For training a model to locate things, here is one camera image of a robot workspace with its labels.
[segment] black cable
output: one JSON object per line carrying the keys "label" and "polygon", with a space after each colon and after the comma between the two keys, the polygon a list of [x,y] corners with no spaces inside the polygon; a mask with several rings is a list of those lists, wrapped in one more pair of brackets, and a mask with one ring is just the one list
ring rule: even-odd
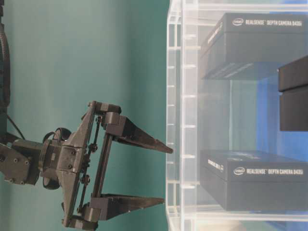
{"label": "black cable", "polygon": [[60,138],[59,134],[58,134],[58,133],[55,133],[54,131],[51,131],[51,132],[47,133],[47,134],[44,136],[44,138],[43,138],[43,143],[44,143],[45,140],[47,140],[47,139],[49,138],[49,136],[51,136],[51,135],[55,135],[55,136],[58,137],[57,141],[58,141],[58,145],[60,146],[60,145],[61,145],[61,138]]}
{"label": "black cable", "polygon": [[23,134],[21,133],[21,131],[19,130],[18,126],[14,123],[14,121],[9,117],[8,114],[6,114],[8,120],[10,121],[10,123],[13,125],[13,127],[17,130],[17,132],[19,133],[19,135],[21,136],[21,138],[23,138],[25,140],[25,137],[23,136]]}

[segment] box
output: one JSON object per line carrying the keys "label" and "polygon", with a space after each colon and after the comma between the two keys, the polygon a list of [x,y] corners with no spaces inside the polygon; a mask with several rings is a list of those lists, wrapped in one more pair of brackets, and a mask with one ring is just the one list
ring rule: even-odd
{"label": "box", "polygon": [[206,150],[200,183],[228,211],[308,209],[308,164],[291,158]]}
{"label": "box", "polygon": [[280,130],[308,131],[308,56],[279,69]]}
{"label": "box", "polygon": [[201,47],[208,79],[261,79],[305,55],[307,17],[225,13]]}

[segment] bolt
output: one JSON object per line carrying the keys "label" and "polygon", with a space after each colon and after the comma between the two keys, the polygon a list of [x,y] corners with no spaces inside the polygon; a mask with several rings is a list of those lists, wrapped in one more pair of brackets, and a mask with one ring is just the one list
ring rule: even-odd
{"label": "bolt", "polygon": [[5,161],[5,156],[0,155],[0,162],[4,162]]}

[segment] transparent container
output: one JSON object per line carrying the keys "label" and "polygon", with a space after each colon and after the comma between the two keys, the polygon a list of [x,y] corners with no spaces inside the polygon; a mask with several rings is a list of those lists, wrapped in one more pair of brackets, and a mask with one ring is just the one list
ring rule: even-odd
{"label": "transparent container", "polygon": [[[221,21],[236,13],[249,14],[249,21],[242,16]],[[308,209],[292,207],[292,198],[286,202],[292,210],[224,208],[209,192],[200,167],[208,150],[262,151],[308,160],[308,132],[280,130],[277,72],[308,54],[307,13],[307,1],[301,0],[170,0],[166,124],[167,145],[174,149],[166,159],[170,231],[308,230]],[[225,27],[245,23],[252,31]],[[264,23],[276,27],[255,29]]]}

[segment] black box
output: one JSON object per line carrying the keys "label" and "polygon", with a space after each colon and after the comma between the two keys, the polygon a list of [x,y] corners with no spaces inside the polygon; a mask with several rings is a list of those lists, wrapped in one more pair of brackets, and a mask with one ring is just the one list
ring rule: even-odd
{"label": "black box", "polygon": [[200,183],[228,211],[308,209],[308,164],[278,155],[203,151]]}
{"label": "black box", "polygon": [[308,131],[308,56],[279,69],[280,130]]}
{"label": "black box", "polygon": [[307,17],[226,13],[201,46],[208,79],[261,79],[306,54]]}

